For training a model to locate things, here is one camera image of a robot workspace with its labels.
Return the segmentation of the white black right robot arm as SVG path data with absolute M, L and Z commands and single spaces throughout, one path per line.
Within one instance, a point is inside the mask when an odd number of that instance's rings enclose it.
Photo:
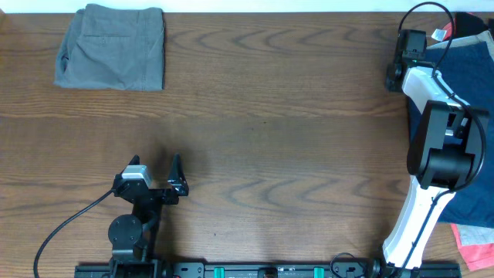
M 383 244 L 395 277 L 420 268 L 439 216 L 478 176 L 486 156 L 489 112 L 470 107 L 454 93 L 438 67 L 426 61 L 426 48 L 425 32 L 400 30 L 387 68 L 386 87 L 408 96 L 421 114 L 407 155 L 408 196 Z

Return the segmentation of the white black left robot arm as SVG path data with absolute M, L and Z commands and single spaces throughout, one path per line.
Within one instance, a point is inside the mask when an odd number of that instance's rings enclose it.
M 130 214 L 121 215 L 110 224 L 108 238 L 113 246 L 113 259 L 125 263 L 149 260 L 152 239 L 145 239 L 145 234 L 155 236 L 162 207 L 178 204 L 179 198 L 189 193 L 179 154 L 173 157 L 167 183 L 169 188 L 153 189 L 148 167 L 140 163 L 137 155 L 115 176 L 112 193 L 131 203 L 133 209 Z

